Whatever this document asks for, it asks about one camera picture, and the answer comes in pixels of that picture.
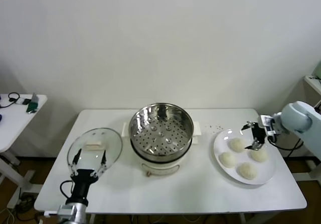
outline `white plate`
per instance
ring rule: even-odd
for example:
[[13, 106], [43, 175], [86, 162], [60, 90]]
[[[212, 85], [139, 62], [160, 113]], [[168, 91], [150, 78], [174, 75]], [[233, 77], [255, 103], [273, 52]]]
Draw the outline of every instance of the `white plate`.
[[[248, 133], [242, 133], [240, 131], [231, 129], [220, 132], [214, 141], [214, 156], [222, 169], [234, 179], [250, 185], [261, 185], [269, 181], [275, 173], [276, 165], [271, 151], [272, 146], [270, 146], [268, 143], [263, 145], [262, 148], [265, 148], [267, 151], [269, 159], [263, 163], [260, 163], [251, 158], [250, 151], [252, 150], [245, 150], [242, 153], [237, 153], [228, 145], [231, 139], [242, 138], [248, 144], [247, 146], [249, 146], [253, 141], [253, 137], [251, 135], [252, 134], [250, 130]], [[223, 152], [231, 152], [234, 154], [236, 158], [236, 165], [234, 168], [226, 168], [224, 165], [222, 165], [219, 160], [219, 156]], [[256, 167], [257, 176], [253, 180], [245, 179], [237, 172], [237, 168], [244, 162], [250, 162]]]

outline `glass lid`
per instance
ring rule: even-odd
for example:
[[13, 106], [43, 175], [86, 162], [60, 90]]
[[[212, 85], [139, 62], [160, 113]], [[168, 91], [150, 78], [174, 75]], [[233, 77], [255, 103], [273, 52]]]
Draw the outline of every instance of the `glass lid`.
[[78, 137], [67, 155], [71, 176], [77, 170], [93, 170], [99, 177], [110, 168], [120, 156], [122, 139], [118, 132], [109, 128], [93, 129]]

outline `table leg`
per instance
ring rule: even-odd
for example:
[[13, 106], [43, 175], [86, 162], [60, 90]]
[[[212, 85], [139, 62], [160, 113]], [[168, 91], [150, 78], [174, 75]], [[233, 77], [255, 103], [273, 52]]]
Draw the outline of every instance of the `table leg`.
[[10, 150], [2, 152], [1, 155], [8, 159], [11, 164], [20, 165], [20, 160], [18, 160]]
[[89, 224], [94, 224], [94, 222], [95, 222], [95, 217], [96, 217], [96, 214], [91, 214], [91, 215], [90, 215]]
[[316, 180], [321, 185], [321, 164], [315, 165], [313, 161], [307, 161], [307, 165], [310, 167], [310, 172], [305, 173], [292, 173], [296, 181], [313, 181]]
[[16, 172], [10, 165], [8, 165], [5, 161], [0, 159], [0, 172], [3, 176], [7, 177], [9, 180], [14, 182], [18, 187], [11, 197], [9, 203], [7, 204], [7, 208], [13, 209], [15, 208], [18, 200], [19, 193], [39, 193], [42, 185], [31, 184], [30, 180], [33, 177], [35, 171], [28, 170], [25, 176], [20, 175]]
[[4, 179], [5, 179], [5, 176], [1, 174], [1, 176], [0, 176], [0, 185], [3, 182]]
[[254, 217], [246, 222], [246, 224], [263, 224], [270, 220], [271, 218], [275, 217], [279, 212], [263, 212], [257, 213]]

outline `cable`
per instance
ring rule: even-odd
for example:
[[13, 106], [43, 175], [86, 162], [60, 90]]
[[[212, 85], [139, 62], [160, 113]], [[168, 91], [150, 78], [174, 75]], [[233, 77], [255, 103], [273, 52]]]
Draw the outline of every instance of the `cable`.
[[72, 191], [74, 190], [74, 182], [72, 182], [71, 187], [70, 187], [70, 194], [72, 194]]
[[[11, 97], [12, 94], [16, 94], [18, 96], [18, 98]], [[0, 108], [9, 107], [12, 104], [16, 103], [18, 101], [18, 99], [20, 98], [20, 94], [18, 94], [17, 92], [11, 92], [11, 93], [8, 94], [8, 98], [9, 98], [9, 101], [12, 102], [12, 103], [8, 104], [7, 106], [1, 106], [0, 105]]]
[[297, 147], [297, 145], [300, 143], [301, 139], [298, 139], [298, 141], [296, 142], [295, 146], [293, 147], [293, 149], [291, 150], [291, 152], [286, 156], [286, 157], [290, 157], [290, 155], [293, 153], [293, 151], [295, 150], [295, 148]]
[[207, 219], [208, 219], [210, 216], [211, 216], [211, 215], [207, 215], [207, 216], [205, 217], [205, 219], [204, 219], [204, 221], [203, 221], [203, 224], [206, 223]]
[[63, 186], [63, 184], [68, 183], [68, 182], [72, 182], [72, 180], [65, 180], [65, 181], [63, 181], [63, 182], [60, 184], [60, 187], [59, 187], [60, 192], [61, 192], [67, 199], [69, 198], [69, 196], [67, 196], [67, 195], [64, 193], [64, 191], [62, 190], [62, 186]]
[[21, 217], [19, 217], [19, 214], [24, 214], [24, 213], [28, 212], [29, 210], [31, 210], [34, 207], [34, 204], [35, 204], [35, 201], [36, 201], [35, 197], [33, 195], [30, 195], [30, 194], [21, 196], [21, 188], [20, 188], [19, 189], [19, 200], [20, 200], [20, 203], [17, 204], [15, 209], [14, 209], [14, 211], [16, 212], [17, 219], [19, 221], [35, 220], [35, 222], [38, 224], [39, 223], [39, 217], [44, 215], [43, 212], [37, 212], [36, 214], [34, 214], [34, 216], [32, 218], [29, 218], [29, 219], [22, 219]]
[[151, 222], [151, 221], [150, 221], [150, 215], [149, 215], [149, 216], [148, 216], [148, 223], [149, 223], [149, 224], [158, 223], [163, 217], [164, 217], [164, 215], [162, 215], [158, 220]]
[[225, 224], [228, 224], [228, 221], [227, 221], [226, 216], [225, 216], [224, 214], [222, 214], [222, 216], [223, 216], [223, 219], [224, 219]]
[[198, 218], [196, 218], [195, 220], [189, 220], [187, 219], [184, 215], [182, 215], [182, 217], [184, 217], [185, 220], [187, 220], [188, 222], [191, 222], [191, 223], [195, 223], [195, 222], [198, 222], [202, 216], [199, 216]]
[[15, 223], [15, 216], [12, 214], [12, 212], [8, 209], [8, 208], [4, 208], [0, 211], [0, 214], [3, 213], [5, 210], [7, 210], [9, 212], [9, 216], [3, 221], [3, 223], [5, 223], [5, 221], [7, 221], [7, 224], [9, 224], [9, 220], [10, 217], [12, 218], [12, 224]]
[[299, 149], [299, 148], [301, 148], [301, 147], [303, 146], [303, 142], [302, 142], [302, 144], [300, 144], [299, 146], [297, 146], [297, 147], [295, 147], [295, 148], [286, 149], [286, 148], [282, 148], [282, 147], [279, 147], [279, 146], [275, 145], [275, 144], [271, 141], [270, 136], [267, 137], [267, 140], [268, 140], [269, 143], [270, 143], [271, 145], [273, 145], [274, 147], [277, 147], [278, 149], [286, 150], [286, 151], [294, 151], [294, 150], [297, 150], [297, 149]]

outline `white table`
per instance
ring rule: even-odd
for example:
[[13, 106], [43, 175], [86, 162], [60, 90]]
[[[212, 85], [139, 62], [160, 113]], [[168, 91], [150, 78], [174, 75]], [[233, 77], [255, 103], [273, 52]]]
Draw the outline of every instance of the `white table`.
[[[31, 98], [31, 94], [21, 94], [20, 97]], [[37, 95], [39, 98], [38, 109], [44, 105], [47, 101], [45, 95]], [[7, 94], [1, 94], [0, 104], [6, 106], [10, 104]], [[0, 154], [5, 156], [14, 165], [19, 165], [19, 160], [9, 151], [9, 148], [25, 129], [28, 123], [34, 118], [35, 114], [28, 114], [26, 112], [27, 106], [20, 104], [13, 104], [6, 108], [0, 108], [0, 115], [2, 115], [2, 120], [0, 121]], [[0, 159], [0, 172], [2, 174], [1, 179], [7, 177], [12, 182], [18, 185], [17, 190], [9, 201], [7, 207], [14, 208], [18, 196], [19, 187], [22, 188], [23, 192], [39, 193], [42, 185], [32, 185], [29, 180], [32, 178], [34, 171], [30, 170], [25, 176], [20, 175], [16, 172], [10, 165], [5, 161]]]
[[[246, 121], [257, 119], [255, 110], [192, 109], [187, 112], [199, 122], [202, 135], [199, 143], [191, 146], [186, 164], [170, 176], [146, 177], [129, 140], [123, 139], [120, 158], [89, 190], [88, 213], [240, 213], [306, 207], [306, 200], [282, 156], [271, 145], [277, 170], [275, 176], [262, 186], [235, 181], [213, 160], [210, 148], [220, 127], [241, 129]], [[100, 127], [113, 128], [121, 133], [123, 123], [128, 122], [134, 113], [135, 110], [82, 111], [38, 195], [35, 208], [56, 211], [66, 201], [59, 185], [70, 179], [67, 151], [78, 136]]]

